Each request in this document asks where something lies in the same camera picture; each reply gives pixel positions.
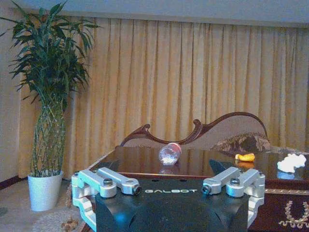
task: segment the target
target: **potted plant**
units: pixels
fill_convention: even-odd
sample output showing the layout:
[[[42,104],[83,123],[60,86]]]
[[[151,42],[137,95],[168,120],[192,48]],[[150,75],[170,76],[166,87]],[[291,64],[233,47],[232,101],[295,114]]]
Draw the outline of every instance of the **potted plant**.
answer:
[[[42,105],[35,126],[31,173],[28,175],[31,209],[42,211],[53,208],[58,199],[63,175],[64,112],[69,93],[76,91],[77,85],[87,84],[89,76],[83,61],[87,51],[92,49],[89,29],[98,26],[85,19],[71,22],[59,15],[65,3],[55,5],[49,12],[40,8],[38,14],[26,13],[15,2],[13,4],[23,19],[0,19],[15,23],[11,28],[13,46],[21,47],[11,72],[13,78],[19,74],[23,76],[17,90],[28,86],[30,93],[34,93],[31,103],[37,98]]]

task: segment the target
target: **white object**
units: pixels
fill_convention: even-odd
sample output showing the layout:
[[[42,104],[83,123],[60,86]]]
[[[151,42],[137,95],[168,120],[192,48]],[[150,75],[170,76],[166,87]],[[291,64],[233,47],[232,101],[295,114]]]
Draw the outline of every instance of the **white object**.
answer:
[[[182,149],[178,143],[169,143],[161,148],[159,160],[163,165],[174,165],[181,153]]]
[[[58,201],[63,171],[50,177],[28,175],[31,209],[45,211],[55,207]]]
[[[285,173],[295,173],[295,168],[304,167],[305,162],[306,158],[304,155],[288,154],[283,161],[277,163],[277,167]]]

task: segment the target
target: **carved wooden backrest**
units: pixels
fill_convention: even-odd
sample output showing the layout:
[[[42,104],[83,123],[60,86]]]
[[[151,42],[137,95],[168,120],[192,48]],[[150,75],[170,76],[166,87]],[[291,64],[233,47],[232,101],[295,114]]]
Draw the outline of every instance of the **carved wooden backrest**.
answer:
[[[202,124],[198,119],[193,121],[192,133],[180,141],[165,141],[150,134],[150,125],[146,124],[126,137],[120,146],[163,147],[176,142],[183,149],[198,148],[208,150],[219,141],[246,133],[259,133],[267,137],[263,122],[255,115],[246,112],[233,112],[216,119],[210,124]]]

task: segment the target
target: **yellow sponge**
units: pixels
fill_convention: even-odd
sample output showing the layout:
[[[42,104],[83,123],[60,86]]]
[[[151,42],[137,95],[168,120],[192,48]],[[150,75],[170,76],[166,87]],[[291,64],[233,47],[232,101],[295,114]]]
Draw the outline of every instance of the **yellow sponge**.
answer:
[[[253,162],[254,159],[255,159],[255,156],[254,156],[253,153],[246,154],[246,155],[236,154],[235,159],[241,160],[241,161],[246,161],[246,162]]]

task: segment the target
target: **floor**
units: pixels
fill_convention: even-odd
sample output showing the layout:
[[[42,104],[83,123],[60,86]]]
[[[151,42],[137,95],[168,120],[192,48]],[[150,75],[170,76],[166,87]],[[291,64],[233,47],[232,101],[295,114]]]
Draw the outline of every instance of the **floor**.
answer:
[[[82,219],[79,209],[66,207],[66,191],[70,182],[63,180],[59,200],[54,209],[34,212],[30,208],[28,181],[24,180],[0,190],[0,232],[61,232],[61,224],[71,216],[79,225]]]

